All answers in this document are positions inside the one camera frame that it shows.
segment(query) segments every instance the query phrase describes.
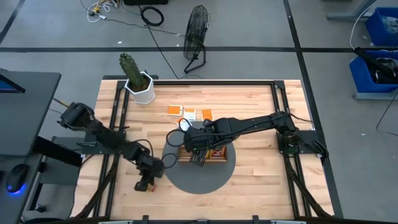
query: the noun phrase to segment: concrete floor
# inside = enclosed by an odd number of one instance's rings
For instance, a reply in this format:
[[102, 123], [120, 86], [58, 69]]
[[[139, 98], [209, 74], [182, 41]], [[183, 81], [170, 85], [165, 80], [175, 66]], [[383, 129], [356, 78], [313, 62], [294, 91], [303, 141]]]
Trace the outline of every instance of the concrete floor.
[[[83, 0], [86, 7], [95, 0]], [[353, 22], [328, 21], [327, 12], [350, 11], [360, 1], [290, 0], [301, 47], [349, 47]], [[161, 29], [183, 34], [192, 8], [203, 4], [211, 13], [205, 45], [210, 47], [294, 47], [283, 1], [280, 0], [170, 0], [158, 7], [165, 16]], [[17, 1], [3, 0], [0, 30]], [[379, 0], [377, 6], [398, 6]], [[126, 6], [138, 12], [137, 7]], [[123, 8], [105, 13], [109, 19], [143, 25]], [[161, 47], [183, 45], [183, 38], [154, 33]], [[355, 46], [369, 47], [362, 22], [353, 37]], [[67, 102], [94, 107], [103, 75], [120, 75], [120, 52], [9, 53], [6, 47], [155, 47], [148, 30], [115, 22], [90, 24], [79, 0], [26, 0], [0, 44], [0, 67], [18, 71], [60, 72], [55, 94]], [[160, 78], [174, 78], [161, 54], [130, 52], [140, 69]], [[165, 52], [177, 75], [187, 64], [181, 52]], [[341, 207], [345, 218], [398, 222], [398, 139], [375, 130], [386, 101], [355, 101], [356, 91], [349, 63], [351, 53], [304, 53], [308, 75], [330, 152]], [[208, 52], [207, 64], [193, 72], [203, 78], [302, 79], [294, 52]], [[53, 109], [62, 110], [53, 104]], [[381, 124], [396, 132], [396, 104]], [[49, 112], [40, 135], [81, 136], [58, 126], [57, 113]]]

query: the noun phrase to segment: blue bin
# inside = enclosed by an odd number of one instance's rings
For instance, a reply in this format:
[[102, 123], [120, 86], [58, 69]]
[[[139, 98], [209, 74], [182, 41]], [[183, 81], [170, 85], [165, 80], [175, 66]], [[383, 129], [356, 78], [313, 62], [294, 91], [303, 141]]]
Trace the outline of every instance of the blue bin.
[[[398, 52], [368, 50], [366, 53], [375, 58], [385, 57], [398, 60]], [[389, 93], [398, 88], [398, 84], [374, 83], [366, 62], [360, 57], [356, 57], [356, 59], [349, 64], [349, 67], [353, 74], [358, 93]]]
[[398, 46], [398, 34], [391, 34], [384, 27], [381, 16], [398, 18], [398, 7], [378, 7], [366, 21], [366, 28], [376, 46]]

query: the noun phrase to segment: fan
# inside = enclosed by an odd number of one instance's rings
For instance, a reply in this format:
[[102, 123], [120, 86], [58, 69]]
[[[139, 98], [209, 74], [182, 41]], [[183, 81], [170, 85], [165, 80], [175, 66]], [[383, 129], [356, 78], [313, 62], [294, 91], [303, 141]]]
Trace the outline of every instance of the fan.
[[[208, 13], [207, 9], [200, 6], [195, 6], [192, 10], [188, 21], [187, 31], [184, 40], [184, 57], [190, 61], [184, 69], [185, 73], [191, 72], [206, 64], [206, 49], [203, 45], [205, 41], [206, 31], [208, 28]], [[188, 69], [189, 66], [198, 59], [200, 51], [203, 49], [203, 63], [194, 68]]]

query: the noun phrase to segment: white pot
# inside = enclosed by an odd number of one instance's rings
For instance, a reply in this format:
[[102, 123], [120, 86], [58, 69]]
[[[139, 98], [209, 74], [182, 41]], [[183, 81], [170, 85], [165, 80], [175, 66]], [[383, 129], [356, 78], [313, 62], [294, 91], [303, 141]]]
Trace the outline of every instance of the white pot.
[[129, 80], [126, 80], [126, 84], [124, 84], [125, 89], [129, 90], [130, 93], [134, 96], [134, 101], [141, 105], [148, 105], [155, 99], [155, 90], [154, 90], [154, 80], [145, 72], [141, 72], [141, 75], [145, 75], [149, 79], [149, 86], [146, 90], [142, 90], [139, 92], [134, 92], [129, 88]]

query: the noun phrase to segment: wooden tabletop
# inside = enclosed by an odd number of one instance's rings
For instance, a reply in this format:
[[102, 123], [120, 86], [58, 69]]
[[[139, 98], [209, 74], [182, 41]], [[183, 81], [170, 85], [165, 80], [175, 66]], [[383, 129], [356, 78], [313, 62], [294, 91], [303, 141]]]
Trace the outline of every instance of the wooden tabletop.
[[[103, 80], [98, 93], [95, 115], [106, 126], [116, 84], [117, 80]], [[285, 85], [291, 113], [310, 119], [300, 80], [285, 80]], [[155, 100], [148, 106], [135, 104], [132, 96], [129, 98], [126, 131], [128, 140], [148, 139], [156, 157], [162, 155], [165, 135], [177, 127], [178, 117], [167, 115], [168, 105], [195, 108], [197, 120], [201, 119], [203, 109], [211, 109], [214, 119], [246, 119], [274, 112], [271, 88], [265, 85], [156, 85], [155, 94]], [[295, 118], [294, 122], [301, 130], [312, 128], [311, 123]], [[244, 135], [233, 144], [236, 150], [233, 175], [220, 189], [203, 195], [176, 188], [166, 175], [155, 180], [155, 192], [136, 192], [134, 185], [141, 178], [138, 170], [121, 159], [111, 218], [140, 220], [143, 215], [149, 215], [151, 220], [250, 220], [253, 215], [264, 220], [293, 218], [284, 160], [278, 150], [275, 130]], [[323, 209], [333, 214], [320, 159], [314, 154], [302, 154], [300, 158], [307, 188]], [[72, 216], [86, 205], [96, 190], [101, 162], [102, 156], [95, 156], [81, 168]], [[106, 194], [107, 191], [101, 208], [104, 208]], [[300, 214], [304, 215], [298, 188], [296, 194]]]

